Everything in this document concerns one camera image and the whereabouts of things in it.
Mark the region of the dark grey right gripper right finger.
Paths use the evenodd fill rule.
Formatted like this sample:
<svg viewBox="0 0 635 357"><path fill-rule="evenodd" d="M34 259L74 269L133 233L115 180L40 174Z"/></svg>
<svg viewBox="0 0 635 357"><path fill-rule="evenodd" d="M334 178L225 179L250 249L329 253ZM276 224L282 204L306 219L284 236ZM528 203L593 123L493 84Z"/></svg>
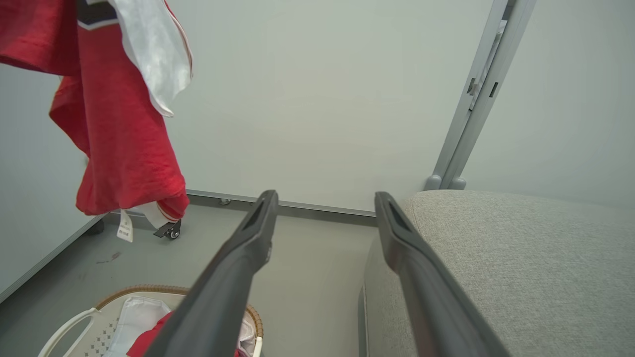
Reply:
<svg viewBox="0 0 635 357"><path fill-rule="evenodd" d="M389 193L375 194L384 260L398 275L420 357L508 357L501 340Z"/></svg>

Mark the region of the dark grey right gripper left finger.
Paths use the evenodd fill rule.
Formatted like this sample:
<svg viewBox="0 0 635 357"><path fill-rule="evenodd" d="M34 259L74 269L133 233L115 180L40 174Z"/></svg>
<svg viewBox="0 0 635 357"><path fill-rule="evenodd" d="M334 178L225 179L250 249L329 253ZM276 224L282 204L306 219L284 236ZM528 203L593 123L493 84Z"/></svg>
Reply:
<svg viewBox="0 0 635 357"><path fill-rule="evenodd" d="M254 275L267 264L278 194L261 193L166 321L147 357L232 357Z"/></svg>

